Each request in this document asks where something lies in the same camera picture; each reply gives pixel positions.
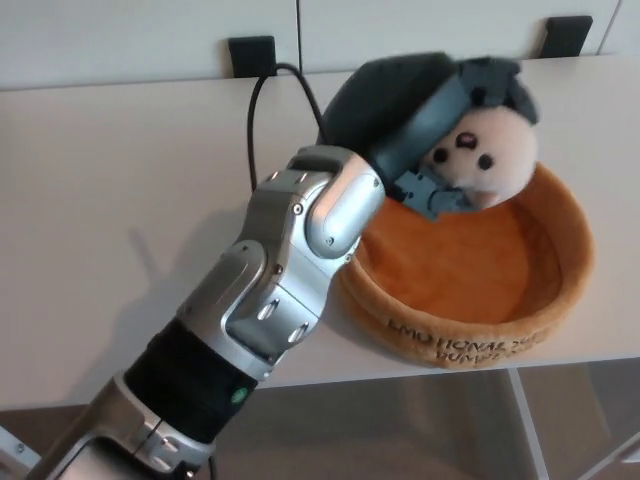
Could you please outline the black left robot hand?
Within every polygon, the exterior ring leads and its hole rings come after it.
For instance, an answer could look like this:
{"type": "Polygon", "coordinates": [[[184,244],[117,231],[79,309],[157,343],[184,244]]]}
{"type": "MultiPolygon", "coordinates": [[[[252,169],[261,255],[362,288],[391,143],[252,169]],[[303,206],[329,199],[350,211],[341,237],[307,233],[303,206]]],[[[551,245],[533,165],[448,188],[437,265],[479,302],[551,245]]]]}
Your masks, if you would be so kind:
{"type": "Polygon", "coordinates": [[[360,155],[389,198],[429,220],[491,208],[537,164],[539,114],[520,71],[443,52],[368,61],[330,100],[316,141],[360,155]]]}

